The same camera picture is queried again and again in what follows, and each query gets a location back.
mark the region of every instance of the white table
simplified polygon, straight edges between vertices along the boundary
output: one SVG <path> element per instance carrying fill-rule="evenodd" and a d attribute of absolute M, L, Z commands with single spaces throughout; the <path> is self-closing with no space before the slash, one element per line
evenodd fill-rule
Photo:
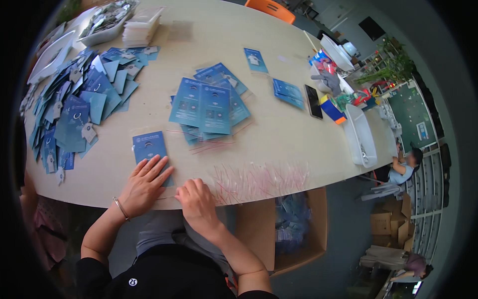
<path fill-rule="evenodd" d="M 257 166 L 308 165 L 309 176 L 302 186 L 273 191 L 274 196 L 317 188 L 370 171 L 352 163 L 344 131 L 328 116 L 312 118 L 306 108 L 301 111 L 281 102 L 273 95 L 270 80 L 252 75 L 243 53 L 244 47 L 261 51 L 272 77 L 299 87 L 314 86 L 306 62 L 313 50 L 302 30 L 260 11 L 217 0 L 153 1 L 143 0 L 138 9 L 159 5 L 169 9 L 161 18 L 150 45 L 161 46 L 156 61 L 145 66 L 136 81 L 141 85 L 133 93 L 127 112 L 115 113 L 96 126 L 99 141 L 80 159 L 75 156 L 75 169 L 66 171 L 65 182 L 57 186 L 54 174 L 45 174 L 41 162 L 33 161 L 28 151 L 27 170 L 40 195 L 74 204 L 108 207 L 111 198 L 121 193 L 127 177 L 135 167 L 131 151 L 131 130 L 150 126 L 151 132 L 163 130 L 171 165 L 176 167 L 176 186 L 189 178 L 202 178 L 214 186 L 214 166 L 244 169 Z M 191 41 L 168 41 L 173 21 L 193 22 Z M 121 36 L 114 41 L 94 46 L 106 51 L 122 47 Z M 74 44 L 68 58 L 83 49 Z M 254 123 L 224 142 L 235 142 L 198 154 L 190 151 L 177 123 L 168 122 L 170 95 L 175 94 L 182 77 L 190 77 L 199 65 L 222 62 L 254 95 L 246 99 Z M 30 136 L 34 117 L 26 112 L 26 133 Z M 378 152 L 375 167 L 391 162 L 382 121 L 375 110 L 366 113 Z M 155 209 L 179 209 L 174 199 L 176 187 L 168 188 Z M 244 201 L 270 198 L 252 194 Z"/>

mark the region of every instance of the green board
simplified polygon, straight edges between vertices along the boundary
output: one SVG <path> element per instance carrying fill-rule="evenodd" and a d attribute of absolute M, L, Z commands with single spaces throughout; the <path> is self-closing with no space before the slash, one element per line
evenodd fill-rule
<path fill-rule="evenodd" d="M 402 125 L 403 151 L 412 150 L 410 142 L 419 148 L 434 144 L 436 134 L 432 118 L 418 90 L 404 85 L 392 91 L 391 95 L 388 101 L 395 118 Z"/>

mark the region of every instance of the smartphone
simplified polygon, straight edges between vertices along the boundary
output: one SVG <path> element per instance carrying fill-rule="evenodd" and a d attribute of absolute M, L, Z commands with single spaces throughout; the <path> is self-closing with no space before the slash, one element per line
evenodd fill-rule
<path fill-rule="evenodd" d="M 319 96 L 317 95 L 317 90 L 308 86 L 305 86 L 305 92 L 307 93 L 307 97 L 309 99 L 309 112 L 310 116 L 322 119 L 322 109 L 320 109 L 319 103 Z"/>

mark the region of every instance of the black shirt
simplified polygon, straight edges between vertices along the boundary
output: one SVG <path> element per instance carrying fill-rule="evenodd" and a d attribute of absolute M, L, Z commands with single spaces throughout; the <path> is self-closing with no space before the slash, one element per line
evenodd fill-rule
<path fill-rule="evenodd" d="M 157 245 L 115 279 L 108 268 L 86 257 L 76 264 L 80 298 L 231 298 L 219 266 L 209 257 L 178 244 Z M 278 299 L 249 291 L 239 299 Z"/>

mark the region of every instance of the silver bangle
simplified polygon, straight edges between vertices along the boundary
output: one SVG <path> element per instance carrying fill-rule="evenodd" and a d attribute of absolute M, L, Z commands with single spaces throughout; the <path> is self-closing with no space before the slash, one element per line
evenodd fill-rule
<path fill-rule="evenodd" d="M 116 205 L 117 205 L 118 208 L 121 210 L 121 212 L 123 213 L 124 218 L 126 219 L 126 221 L 130 221 L 130 218 L 126 215 L 126 213 L 124 212 L 123 208 L 120 206 L 120 202 L 118 201 L 118 198 L 116 198 L 116 196 L 114 196 L 114 197 L 113 197 L 113 200 L 115 201 Z"/>

